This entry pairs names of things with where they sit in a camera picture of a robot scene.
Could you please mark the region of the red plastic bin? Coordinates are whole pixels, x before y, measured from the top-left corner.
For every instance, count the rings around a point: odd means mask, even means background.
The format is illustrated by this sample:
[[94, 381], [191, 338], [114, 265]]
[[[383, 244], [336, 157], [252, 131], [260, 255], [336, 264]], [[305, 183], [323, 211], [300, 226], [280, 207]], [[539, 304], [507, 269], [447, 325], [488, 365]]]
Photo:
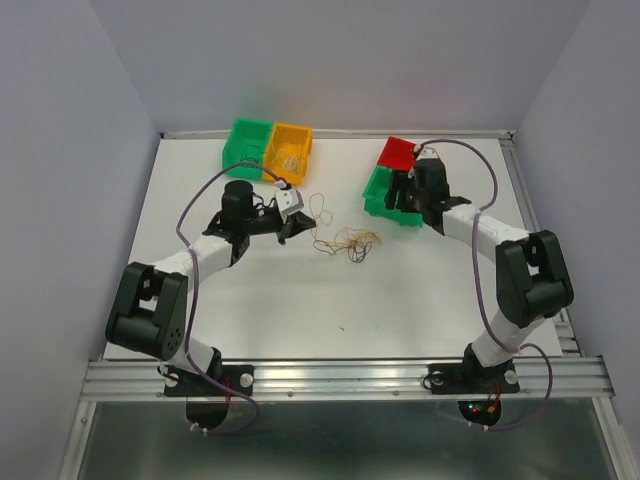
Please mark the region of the red plastic bin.
[[415, 162], [415, 143], [389, 136], [377, 161], [377, 165], [391, 170], [409, 171]]

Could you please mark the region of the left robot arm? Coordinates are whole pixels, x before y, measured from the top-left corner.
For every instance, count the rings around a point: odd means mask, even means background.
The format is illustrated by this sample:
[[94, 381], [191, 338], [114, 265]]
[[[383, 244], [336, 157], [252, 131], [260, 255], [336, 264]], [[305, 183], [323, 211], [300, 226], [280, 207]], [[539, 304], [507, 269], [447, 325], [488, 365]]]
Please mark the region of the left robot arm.
[[188, 372], [199, 393], [215, 392], [222, 382], [219, 350], [193, 340], [188, 301], [213, 274], [234, 266], [250, 238], [273, 234], [280, 244], [316, 226], [304, 214], [301, 193], [279, 181], [272, 200], [257, 203], [251, 183], [227, 183], [221, 208], [201, 236], [186, 248], [153, 264], [132, 262], [124, 269], [109, 314], [106, 340]]

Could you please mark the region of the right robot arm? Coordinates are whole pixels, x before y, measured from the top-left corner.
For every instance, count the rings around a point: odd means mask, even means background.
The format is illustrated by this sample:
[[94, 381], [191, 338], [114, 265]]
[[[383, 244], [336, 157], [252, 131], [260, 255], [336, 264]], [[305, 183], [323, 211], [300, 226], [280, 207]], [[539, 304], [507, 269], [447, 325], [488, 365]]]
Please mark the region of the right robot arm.
[[[421, 216], [444, 237], [471, 249], [476, 296], [485, 332], [467, 348], [460, 366], [463, 384], [482, 390], [496, 378], [496, 368], [520, 351], [526, 338], [545, 319], [574, 301], [574, 289], [557, 236], [549, 230], [529, 232], [484, 214], [462, 196], [453, 196], [444, 163], [420, 159], [409, 171], [394, 170], [385, 207]], [[486, 316], [479, 285], [478, 257], [495, 266], [498, 310]]]

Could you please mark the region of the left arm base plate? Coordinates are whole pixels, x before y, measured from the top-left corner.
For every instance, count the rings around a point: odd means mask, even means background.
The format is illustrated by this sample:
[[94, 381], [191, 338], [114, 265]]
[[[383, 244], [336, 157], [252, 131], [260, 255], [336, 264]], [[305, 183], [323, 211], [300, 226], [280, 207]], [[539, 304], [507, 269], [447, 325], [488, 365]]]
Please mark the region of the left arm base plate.
[[255, 368], [246, 364], [224, 364], [217, 382], [224, 385], [221, 389], [212, 385], [199, 374], [178, 369], [171, 365], [160, 365], [157, 373], [164, 379], [163, 394], [169, 398], [204, 398], [230, 396], [227, 389], [252, 396]]

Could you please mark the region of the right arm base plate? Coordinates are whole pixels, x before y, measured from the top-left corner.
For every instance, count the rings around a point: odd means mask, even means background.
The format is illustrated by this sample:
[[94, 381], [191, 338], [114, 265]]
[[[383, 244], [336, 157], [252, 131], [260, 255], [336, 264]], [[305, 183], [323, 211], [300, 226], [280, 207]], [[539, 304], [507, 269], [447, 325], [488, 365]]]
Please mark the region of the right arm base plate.
[[520, 385], [512, 361], [484, 368], [463, 361], [434, 363], [428, 366], [422, 380], [423, 387], [434, 395], [472, 395], [520, 392]]

